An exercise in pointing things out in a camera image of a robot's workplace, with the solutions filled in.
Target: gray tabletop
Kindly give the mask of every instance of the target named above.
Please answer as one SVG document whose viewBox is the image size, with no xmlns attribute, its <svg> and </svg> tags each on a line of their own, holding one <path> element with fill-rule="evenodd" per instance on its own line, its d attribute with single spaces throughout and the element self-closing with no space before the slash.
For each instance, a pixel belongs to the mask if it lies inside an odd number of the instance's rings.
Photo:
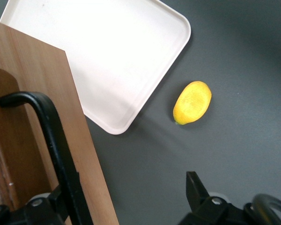
<svg viewBox="0 0 281 225">
<path fill-rule="evenodd" d="M 87 118 L 119 223 L 178 224 L 186 171 L 239 208 L 258 193 L 281 199 L 281 1 L 163 2 L 189 20 L 189 43 L 126 132 Z M 176 125 L 176 99 L 196 80 L 209 109 Z"/>
</svg>

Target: wooden panel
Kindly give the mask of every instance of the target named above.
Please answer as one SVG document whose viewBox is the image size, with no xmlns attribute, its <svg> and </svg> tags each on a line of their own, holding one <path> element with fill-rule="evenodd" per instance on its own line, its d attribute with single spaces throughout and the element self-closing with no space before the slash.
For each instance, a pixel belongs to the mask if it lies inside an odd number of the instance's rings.
<svg viewBox="0 0 281 225">
<path fill-rule="evenodd" d="M 0 97 L 17 91 L 16 79 L 0 69 Z M 0 175 L 2 203 L 12 210 L 51 191 L 24 106 L 0 107 Z"/>
<path fill-rule="evenodd" d="M 16 78 L 20 90 L 39 91 L 53 101 L 94 224 L 118 224 L 65 52 L 0 24 L 0 68 Z M 33 110 L 26 108 L 51 188 L 55 188 L 57 179 L 40 125 Z"/>
</svg>

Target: plastic tray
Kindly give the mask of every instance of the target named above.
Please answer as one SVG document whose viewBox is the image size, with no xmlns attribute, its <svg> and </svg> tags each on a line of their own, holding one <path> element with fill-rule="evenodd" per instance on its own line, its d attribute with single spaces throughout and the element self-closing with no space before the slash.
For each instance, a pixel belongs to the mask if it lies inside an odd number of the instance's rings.
<svg viewBox="0 0 281 225">
<path fill-rule="evenodd" d="M 9 0 L 0 22 L 65 50 L 84 114 L 114 135 L 191 34 L 188 20 L 158 0 Z"/>
</svg>

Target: yellow lemon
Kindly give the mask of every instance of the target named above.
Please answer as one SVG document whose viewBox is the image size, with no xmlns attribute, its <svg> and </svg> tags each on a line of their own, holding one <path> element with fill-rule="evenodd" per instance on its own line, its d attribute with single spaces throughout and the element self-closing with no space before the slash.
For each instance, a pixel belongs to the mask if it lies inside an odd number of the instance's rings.
<svg viewBox="0 0 281 225">
<path fill-rule="evenodd" d="M 194 81 L 181 92 L 173 110 L 174 120 L 184 125 L 195 122 L 206 112 L 211 100 L 211 91 L 202 81 Z"/>
</svg>

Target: wood grain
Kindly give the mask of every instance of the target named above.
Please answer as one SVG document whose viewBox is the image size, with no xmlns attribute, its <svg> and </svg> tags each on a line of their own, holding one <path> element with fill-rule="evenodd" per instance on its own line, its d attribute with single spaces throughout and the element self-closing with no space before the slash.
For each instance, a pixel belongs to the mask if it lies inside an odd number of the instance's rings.
<svg viewBox="0 0 281 225">
<path fill-rule="evenodd" d="M 21 91 L 39 91 L 55 104 L 80 174 L 81 185 L 95 225 L 118 220 L 78 99 L 66 53 L 0 23 L 0 69 L 10 73 Z M 26 106 L 51 188 L 57 179 L 42 131 L 33 110 Z"/>
</svg>

